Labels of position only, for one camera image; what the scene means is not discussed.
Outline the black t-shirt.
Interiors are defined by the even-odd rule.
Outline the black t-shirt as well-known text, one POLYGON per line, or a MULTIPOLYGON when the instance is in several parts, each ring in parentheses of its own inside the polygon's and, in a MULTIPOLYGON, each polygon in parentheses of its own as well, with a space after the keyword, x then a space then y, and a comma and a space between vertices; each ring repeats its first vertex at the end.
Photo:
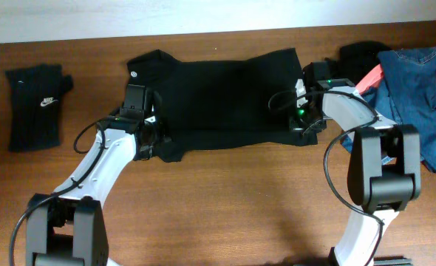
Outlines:
POLYGON ((179 61, 162 50, 127 63, 130 84, 151 90, 158 141, 142 155, 179 162, 186 152, 258 143, 317 144, 315 133, 290 128, 294 111, 275 108, 292 100, 302 79, 294 48, 244 61, 179 61))

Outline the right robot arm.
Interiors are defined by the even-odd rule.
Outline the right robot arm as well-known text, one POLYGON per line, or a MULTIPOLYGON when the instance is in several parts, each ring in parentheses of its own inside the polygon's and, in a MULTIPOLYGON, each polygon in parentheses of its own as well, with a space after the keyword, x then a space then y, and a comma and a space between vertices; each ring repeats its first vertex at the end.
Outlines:
POLYGON ((332 78, 326 61, 307 65, 295 88, 297 131, 305 136, 328 120, 342 132, 327 147, 324 175, 331 191, 351 212, 344 234, 316 265, 411 265, 403 256, 376 258, 390 223, 409 202, 420 196, 420 138, 413 125, 398 125, 371 107, 347 78, 332 78), (352 141, 347 172, 349 200, 336 190, 330 177, 333 146, 352 141))

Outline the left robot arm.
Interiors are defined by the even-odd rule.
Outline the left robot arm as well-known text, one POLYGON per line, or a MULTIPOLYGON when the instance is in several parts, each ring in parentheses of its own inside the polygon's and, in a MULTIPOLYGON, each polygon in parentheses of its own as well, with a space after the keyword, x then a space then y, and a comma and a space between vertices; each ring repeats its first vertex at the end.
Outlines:
POLYGON ((164 138, 153 89, 129 84, 123 104, 92 123, 95 140, 78 167, 51 194, 34 194, 26 225, 26 265, 114 265, 103 207, 123 169, 148 160, 164 138))

